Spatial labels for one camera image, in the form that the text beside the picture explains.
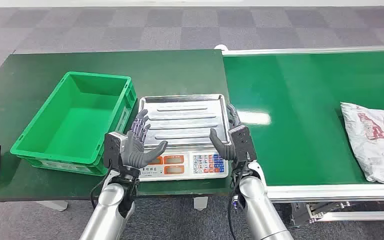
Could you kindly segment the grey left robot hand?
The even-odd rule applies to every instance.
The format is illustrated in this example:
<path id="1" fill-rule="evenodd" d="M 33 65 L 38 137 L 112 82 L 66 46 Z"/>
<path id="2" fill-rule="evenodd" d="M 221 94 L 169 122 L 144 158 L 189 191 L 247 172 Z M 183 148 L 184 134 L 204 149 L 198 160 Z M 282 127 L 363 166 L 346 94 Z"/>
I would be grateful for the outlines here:
<path id="1" fill-rule="evenodd" d="M 121 161 L 124 166 L 136 169 L 144 168 L 163 154 L 167 148 L 168 142 L 161 141 L 157 147 L 149 152 L 145 152 L 144 142 L 147 132 L 151 125 L 146 124 L 149 117 L 148 110 L 141 110 L 134 119 L 130 130 L 127 132 L 127 140 L 124 146 L 124 152 L 121 154 Z"/>

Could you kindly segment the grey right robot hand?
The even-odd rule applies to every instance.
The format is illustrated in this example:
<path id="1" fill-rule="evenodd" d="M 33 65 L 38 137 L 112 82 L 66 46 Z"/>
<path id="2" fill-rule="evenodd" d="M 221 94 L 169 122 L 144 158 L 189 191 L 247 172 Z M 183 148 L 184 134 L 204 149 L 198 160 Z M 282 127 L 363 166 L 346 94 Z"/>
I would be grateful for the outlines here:
<path id="1" fill-rule="evenodd" d="M 232 119 L 229 120 L 229 122 L 231 123 L 231 129 L 228 131 L 228 133 L 231 134 L 241 125 L 241 121 L 237 109 L 231 103 L 227 105 L 227 109 L 229 110 L 229 113 L 232 116 Z M 215 147 L 222 159 L 227 161 L 236 161 L 238 159 L 235 145 L 233 143 L 223 143 L 218 138 L 217 132 L 214 128 L 210 129 L 209 139 L 211 140 L 213 146 Z"/>

